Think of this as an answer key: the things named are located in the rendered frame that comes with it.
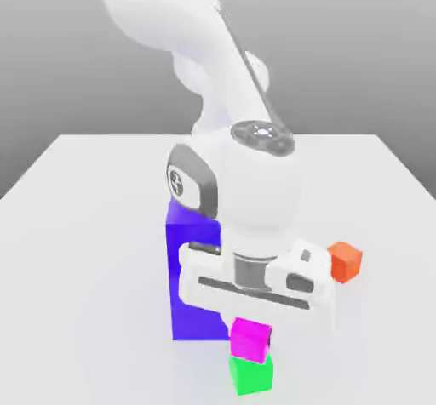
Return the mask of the small magenta cube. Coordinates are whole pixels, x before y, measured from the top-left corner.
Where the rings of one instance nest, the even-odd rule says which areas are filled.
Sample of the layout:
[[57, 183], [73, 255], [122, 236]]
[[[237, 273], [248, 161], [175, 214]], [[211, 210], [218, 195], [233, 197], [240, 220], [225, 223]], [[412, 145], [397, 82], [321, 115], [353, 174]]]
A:
[[264, 323], [236, 317], [230, 330], [230, 352], [249, 362], [266, 362], [273, 328]]

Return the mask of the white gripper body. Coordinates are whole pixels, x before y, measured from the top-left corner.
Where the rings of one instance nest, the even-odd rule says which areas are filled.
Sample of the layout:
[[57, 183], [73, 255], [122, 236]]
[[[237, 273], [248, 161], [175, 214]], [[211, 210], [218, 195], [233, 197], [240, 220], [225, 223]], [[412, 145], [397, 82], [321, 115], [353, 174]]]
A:
[[179, 261], [182, 302], [216, 311], [226, 322], [242, 317], [274, 328], [335, 325], [330, 253], [308, 241], [295, 241], [278, 257], [262, 260], [188, 242]]

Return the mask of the small orange cube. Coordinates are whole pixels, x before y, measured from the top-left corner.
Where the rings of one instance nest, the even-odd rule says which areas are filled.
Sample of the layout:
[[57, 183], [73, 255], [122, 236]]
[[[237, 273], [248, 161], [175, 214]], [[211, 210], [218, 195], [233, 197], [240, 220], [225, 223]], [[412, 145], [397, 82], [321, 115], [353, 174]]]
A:
[[346, 283], [359, 274], [363, 252], [346, 242], [335, 242], [328, 248], [331, 256], [331, 275], [339, 283]]

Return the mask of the small green cube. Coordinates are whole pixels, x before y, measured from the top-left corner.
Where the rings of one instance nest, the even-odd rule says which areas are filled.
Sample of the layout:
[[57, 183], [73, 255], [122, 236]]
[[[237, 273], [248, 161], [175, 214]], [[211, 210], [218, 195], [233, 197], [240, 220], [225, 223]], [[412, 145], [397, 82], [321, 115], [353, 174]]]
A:
[[229, 370], [239, 396], [270, 391], [273, 387], [273, 360], [267, 355], [264, 363], [229, 356]]

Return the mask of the large blue box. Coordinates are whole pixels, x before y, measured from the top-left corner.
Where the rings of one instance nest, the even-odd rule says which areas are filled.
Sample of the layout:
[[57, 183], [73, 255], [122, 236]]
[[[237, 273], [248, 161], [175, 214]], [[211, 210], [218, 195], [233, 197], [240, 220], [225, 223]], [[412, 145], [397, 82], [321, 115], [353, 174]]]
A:
[[166, 221], [166, 247], [172, 337], [175, 341], [227, 341], [228, 329], [219, 313], [184, 304], [179, 297], [179, 248], [186, 242], [219, 247], [221, 226], [212, 219], [169, 201]]

